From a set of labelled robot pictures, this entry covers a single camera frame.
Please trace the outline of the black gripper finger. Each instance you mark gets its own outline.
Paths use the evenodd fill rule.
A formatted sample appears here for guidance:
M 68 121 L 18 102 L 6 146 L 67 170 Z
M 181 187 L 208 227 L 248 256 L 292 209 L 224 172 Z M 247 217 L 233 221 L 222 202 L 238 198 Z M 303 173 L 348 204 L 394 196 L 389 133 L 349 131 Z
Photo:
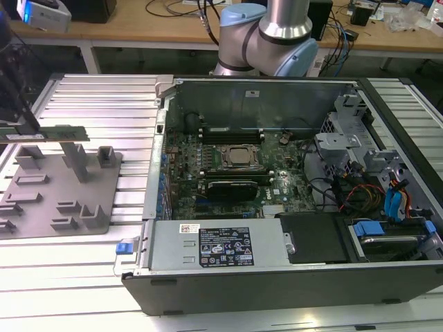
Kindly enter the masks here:
M 15 124 L 21 135 L 38 134 L 40 125 L 23 94 L 24 85 L 13 65 L 6 66 L 6 90 L 10 100 L 10 107 L 6 111 L 6 122 Z

